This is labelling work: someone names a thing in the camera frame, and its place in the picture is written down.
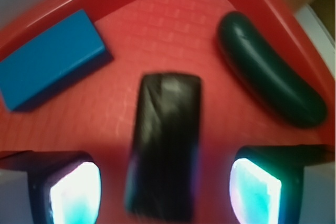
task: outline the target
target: red tray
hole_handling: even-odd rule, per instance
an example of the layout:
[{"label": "red tray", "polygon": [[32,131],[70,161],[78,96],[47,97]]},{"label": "red tray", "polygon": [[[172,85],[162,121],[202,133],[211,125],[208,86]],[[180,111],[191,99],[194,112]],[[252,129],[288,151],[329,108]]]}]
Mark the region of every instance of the red tray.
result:
[{"label": "red tray", "polygon": [[[0,103],[0,150],[85,150],[101,168],[98,223],[149,222],[125,213],[123,193],[137,91],[144,73],[180,71],[203,79],[196,223],[236,223],[228,175],[246,144],[333,144],[335,82],[282,0],[46,0],[0,31],[0,60],[84,9],[114,61],[30,113]],[[222,60],[216,26],[239,10],[324,98],[329,116],[302,130],[277,118],[245,90]]]}]

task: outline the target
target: glowing cyan light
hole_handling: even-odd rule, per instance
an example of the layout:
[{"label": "glowing cyan light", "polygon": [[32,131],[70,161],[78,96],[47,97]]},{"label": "glowing cyan light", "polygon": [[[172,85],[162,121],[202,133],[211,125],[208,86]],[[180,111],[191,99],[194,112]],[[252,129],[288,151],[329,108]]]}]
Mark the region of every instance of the glowing cyan light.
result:
[{"label": "glowing cyan light", "polygon": [[96,223],[100,196],[99,168],[92,162],[80,164],[50,190],[54,224]]},{"label": "glowing cyan light", "polygon": [[277,224],[281,181],[248,160],[236,160],[230,173],[230,198],[240,223]]}]

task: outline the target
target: dark green cucumber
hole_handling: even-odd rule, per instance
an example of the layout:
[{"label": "dark green cucumber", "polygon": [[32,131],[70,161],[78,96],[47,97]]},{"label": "dark green cucumber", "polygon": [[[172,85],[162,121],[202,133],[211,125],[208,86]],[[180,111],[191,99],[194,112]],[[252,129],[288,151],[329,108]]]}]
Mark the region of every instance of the dark green cucumber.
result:
[{"label": "dark green cucumber", "polygon": [[267,43],[240,12],[219,23],[218,37],[226,62],[273,110],[298,127],[314,127],[327,117],[327,107],[309,86]]}]

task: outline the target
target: blue block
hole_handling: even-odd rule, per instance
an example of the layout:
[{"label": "blue block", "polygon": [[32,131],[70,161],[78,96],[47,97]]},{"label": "blue block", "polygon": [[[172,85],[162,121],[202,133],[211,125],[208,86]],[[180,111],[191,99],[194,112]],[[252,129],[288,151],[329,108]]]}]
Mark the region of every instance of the blue block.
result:
[{"label": "blue block", "polygon": [[80,10],[0,62],[0,90],[11,111],[29,111],[112,60]]}]

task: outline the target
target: red textured surface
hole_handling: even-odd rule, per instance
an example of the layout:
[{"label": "red textured surface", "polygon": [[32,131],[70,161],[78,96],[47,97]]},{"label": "red textured surface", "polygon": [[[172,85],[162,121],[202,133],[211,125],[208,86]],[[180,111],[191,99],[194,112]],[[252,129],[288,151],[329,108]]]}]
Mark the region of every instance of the red textured surface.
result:
[{"label": "red textured surface", "polygon": [[[98,223],[149,222],[123,210],[139,83],[148,72],[196,74],[203,102],[195,222],[235,223],[228,175],[239,147],[330,140],[319,128],[301,130],[277,119],[232,75],[215,33],[233,9],[227,0],[137,0],[96,21],[115,60],[31,113],[8,113],[1,104],[0,150],[88,151],[102,173]],[[314,70],[302,68],[323,90]]]}]

